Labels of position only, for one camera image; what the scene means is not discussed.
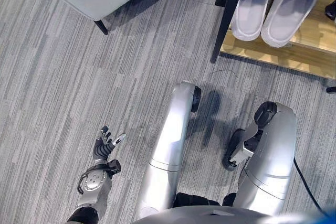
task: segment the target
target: chair leg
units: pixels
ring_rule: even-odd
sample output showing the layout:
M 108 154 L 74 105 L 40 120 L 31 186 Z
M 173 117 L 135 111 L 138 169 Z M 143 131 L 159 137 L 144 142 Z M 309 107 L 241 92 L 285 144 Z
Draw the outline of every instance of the chair leg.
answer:
M 99 29 L 103 32 L 103 34 L 107 35 L 107 29 L 103 23 L 103 21 L 99 20 L 99 21 L 94 21 L 94 23 L 99 27 Z

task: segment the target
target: shoe rack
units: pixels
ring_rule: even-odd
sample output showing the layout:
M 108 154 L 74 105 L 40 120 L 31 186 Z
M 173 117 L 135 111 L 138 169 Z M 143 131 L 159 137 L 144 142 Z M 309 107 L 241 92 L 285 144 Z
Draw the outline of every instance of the shoe rack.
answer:
M 241 41 L 228 30 L 221 52 L 336 79 L 336 24 L 324 14 L 333 1 L 318 0 L 285 47 L 270 47 L 261 37 Z

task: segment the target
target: black metal leg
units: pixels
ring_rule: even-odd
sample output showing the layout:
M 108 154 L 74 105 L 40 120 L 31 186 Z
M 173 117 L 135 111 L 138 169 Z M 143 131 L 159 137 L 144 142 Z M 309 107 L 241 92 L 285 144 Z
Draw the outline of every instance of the black metal leg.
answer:
M 94 23 L 99 27 L 99 29 L 105 34 L 107 35 L 108 32 L 107 32 L 107 29 L 103 23 L 103 21 L 99 20 L 99 21 L 94 21 Z
M 328 94 L 336 94 L 336 87 L 327 88 L 327 93 Z
M 224 13 L 222 16 L 222 21 L 220 22 L 220 27 L 218 31 L 218 35 L 216 38 L 215 47 L 210 59 L 211 63 L 216 63 L 217 56 L 219 55 L 220 47 L 224 41 L 226 32 L 229 28 L 231 19 L 233 17 L 233 13 L 235 12 L 236 6 L 239 0 L 227 0 L 225 4 Z

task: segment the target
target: white slipper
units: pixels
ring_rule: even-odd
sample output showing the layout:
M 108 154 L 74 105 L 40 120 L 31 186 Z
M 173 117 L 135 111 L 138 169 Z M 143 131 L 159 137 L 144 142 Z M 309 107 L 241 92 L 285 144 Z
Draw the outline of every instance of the white slipper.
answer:
M 269 2 L 239 0 L 231 20 L 231 30 L 237 39 L 250 41 L 259 36 Z
M 272 47 L 282 47 L 310 13 L 317 0 L 274 0 L 261 30 L 261 37 Z

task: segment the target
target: silver robot leg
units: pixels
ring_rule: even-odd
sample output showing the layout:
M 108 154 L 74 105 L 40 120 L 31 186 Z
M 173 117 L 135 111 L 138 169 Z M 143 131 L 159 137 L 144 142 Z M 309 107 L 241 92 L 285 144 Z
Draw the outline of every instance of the silver robot leg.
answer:
M 183 81 L 175 86 L 164 125 L 142 178 L 136 219 L 172 207 L 190 112 L 197 111 L 200 98 L 201 90 L 194 84 Z
M 233 207 L 267 215 L 279 214 L 295 153 L 296 115 L 293 110 L 280 103 L 265 102 L 255 113 L 254 122 L 247 130 L 236 131 L 231 141 L 238 144 L 227 155 L 229 169 L 251 157 L 239 178 Z

